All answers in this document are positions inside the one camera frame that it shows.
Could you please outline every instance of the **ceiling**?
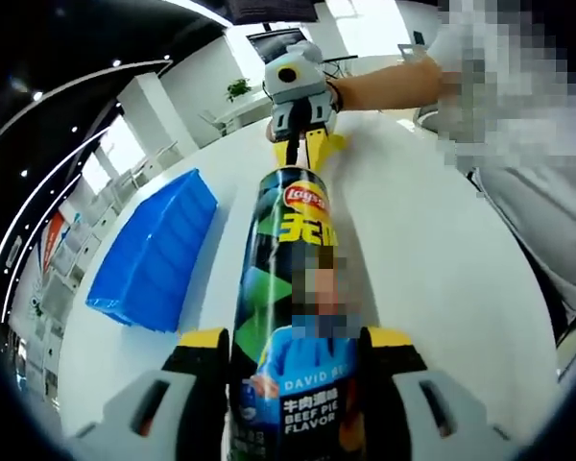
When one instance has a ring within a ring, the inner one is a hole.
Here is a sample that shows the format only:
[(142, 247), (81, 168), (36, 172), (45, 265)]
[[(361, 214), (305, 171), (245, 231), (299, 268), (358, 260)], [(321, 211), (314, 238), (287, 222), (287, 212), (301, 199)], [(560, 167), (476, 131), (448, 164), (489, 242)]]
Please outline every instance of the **ceiling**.
[[(224, 13), (222, 1), (199, 3)], [(161, 0), (1, 1), (0, 244), (39, 183), (120, 112), (115, 97), (134, 75), (174, 65), (222, 30), (197, 13)], [(122, 65), (154, 62), (122, 69), (112, 67), (114, 60)], [(106, 69), (110, 69), (106, 75), (51, 95), (63, 85)], [(45, 96), (35, 102), (38, 91)], [(22, 110), (23, 115), (6, 125)], [(0, 257), (0, 315), (12, 277), (4, 274), (4, 263), (14, 239), (17, 235), (24, 242), (28, 239), (56, 200), (55, 194), (80, 173), (79, 163), (96, 145), (97, 141), (92, 142), (67, 161), (16, 221)]]

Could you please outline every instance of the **person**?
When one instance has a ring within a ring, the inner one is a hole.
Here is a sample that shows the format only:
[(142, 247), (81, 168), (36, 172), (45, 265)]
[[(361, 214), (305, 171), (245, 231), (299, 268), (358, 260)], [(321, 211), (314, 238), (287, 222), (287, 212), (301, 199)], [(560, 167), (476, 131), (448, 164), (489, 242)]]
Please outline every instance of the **person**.
[(449, 10), (418, 61), (329, 87), (340, 110), (439, 104), (446, 153), (471, 163), (468, 178), (516, 237), (559, 339), (576, 316), (576, 94), (554, 50), (518, 28), (524, 14), (505, 14), (504, 27), (476, 23), (485, 15), (465, 0)]

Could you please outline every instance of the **white table surface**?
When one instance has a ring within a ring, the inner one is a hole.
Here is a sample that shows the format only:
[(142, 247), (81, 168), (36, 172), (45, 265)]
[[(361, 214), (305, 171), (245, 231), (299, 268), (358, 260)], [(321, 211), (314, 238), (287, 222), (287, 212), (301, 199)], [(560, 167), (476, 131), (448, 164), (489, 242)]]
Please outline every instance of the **white table surface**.
[[(259, 180), (274, 167), (267, 121), (227, 136), (140, 189), (94, 256), (64, 333), (60, 413), (66, 435), (159, 368), (177, 335), (127, 328), (85, 306), (104, 255), (136, 205), (198, 167), (220, 208), (184, 303), (181, 330), (232, 331)], [(527, 440), (558, 394), (546, 305), (514, 238), (435, 140), (389, 115), (345, 113), (348, 149), (323, 172), (350, 292), (368, 323), (408, 332), (430, 368), (445, 370), (487, 407), (492, 423)]]
[(265, 104), (271, 104), (271, 102), (269, 96), (262, 90), (244, 94), (232, 103), (231, 107), (218, 117), (216, 121), (228, 123), (230, 120), (240, 117), (251, 110), (258, 109)]

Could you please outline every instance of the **blue plastic crate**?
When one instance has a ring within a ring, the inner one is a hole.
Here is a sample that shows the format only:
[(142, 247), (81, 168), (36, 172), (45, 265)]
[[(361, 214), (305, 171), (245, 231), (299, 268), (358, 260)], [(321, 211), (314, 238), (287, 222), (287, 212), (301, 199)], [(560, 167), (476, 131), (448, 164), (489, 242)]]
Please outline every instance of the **blue plastic crate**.
[(176, 331), (217, 206), (197, 169), (142, 202), (105, 256), (87, 305), (125, 325)]

